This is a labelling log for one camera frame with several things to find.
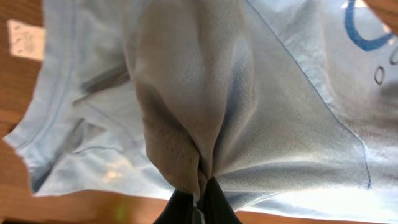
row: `blue curved print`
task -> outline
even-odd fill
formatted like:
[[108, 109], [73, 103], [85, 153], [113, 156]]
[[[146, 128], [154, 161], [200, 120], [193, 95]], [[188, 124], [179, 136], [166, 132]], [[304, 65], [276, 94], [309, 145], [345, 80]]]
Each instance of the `blue curved print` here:
[[355, 0], [348, 0], [345, 14], [345, 28], [349, 38], [362, 50], [370, 51], [382, 47], [394, 35], [392, 32], [374, 40], [365, 40], [361, 37], [354, 25], [354, 6]]

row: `brown wooden surface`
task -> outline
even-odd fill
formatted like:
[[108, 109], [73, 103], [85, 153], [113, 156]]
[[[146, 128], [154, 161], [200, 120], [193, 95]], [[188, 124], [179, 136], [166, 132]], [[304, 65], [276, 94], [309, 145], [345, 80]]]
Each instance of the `brown wooden surface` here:
[[[397, 1], [367, 0], [377, 5], [377, 13], [398, 30]], [[42, 25], [39, 0], [0, 0], [0, 138], [21, 119], [35, 86], [40, 63], [9, 55], [6, 21], [10, 18]], [[47, 223], [152, 223], [167, 202], [128, 197], [109, 192], [84, 191], [61, 197], [33, 198], [28, 189], [27, 172], [21, 161], [0, 141], [0, 221], [5, 218]], [[127, 208], [124, 222], [115, 220], [118, 208]], [[349, 223], [279, 217], [238, 212], [243, 223]]]

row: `fabric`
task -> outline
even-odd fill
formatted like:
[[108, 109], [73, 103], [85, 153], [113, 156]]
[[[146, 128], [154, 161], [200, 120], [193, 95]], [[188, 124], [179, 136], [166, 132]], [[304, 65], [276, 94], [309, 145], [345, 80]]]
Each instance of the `fabric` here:
[[45, 1], [34, 99], [5, 140], [36, 195], [198, 198], [216, 177], [235, 210], [398, 222], [398, 44], [363, 6]]

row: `wooden table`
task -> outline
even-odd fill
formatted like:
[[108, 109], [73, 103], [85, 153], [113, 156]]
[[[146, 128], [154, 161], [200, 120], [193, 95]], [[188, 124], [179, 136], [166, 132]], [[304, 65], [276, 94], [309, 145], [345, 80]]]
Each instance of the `wooden table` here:
[[[379, 0], [368, 1], [374, 4]], [[397, 31], [398, 26], [394, 24], [398, 21], [396, 14], [390, 12], [394, 7], [397, 9], [397, 1], [386, 2], [387, 9], [378, 6], [377, 12], [387, 21], [392, 21], [391, 27]], [[41, 26], [40, 0], [0, 0], [0, 138], [22, 119], [40, 70], [40, 62], [10, 56], [6, 29], [6, 21], [10, 18]], [[117, 223], [116, 212], [123, 205], [129, 214], [123, 223], [144, 224], [152, 223], [167, 203], [164, 200], [98, 191], [33, 198], [28, 189], [27, 178], [21, 159], [0, 141], [0, 222], [11, 218], [46, 223]], [[251, 212], [238, 212], [238, 217], [243, 223], [349, 223]]]

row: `white tag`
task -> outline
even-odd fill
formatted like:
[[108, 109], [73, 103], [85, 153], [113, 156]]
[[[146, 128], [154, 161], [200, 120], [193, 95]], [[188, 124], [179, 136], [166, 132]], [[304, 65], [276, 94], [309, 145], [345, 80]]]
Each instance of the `white tag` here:
[[10, 54], [34, 60], [43, 60], [45, 31], [43, 27], [9, 19], [7, 21]]

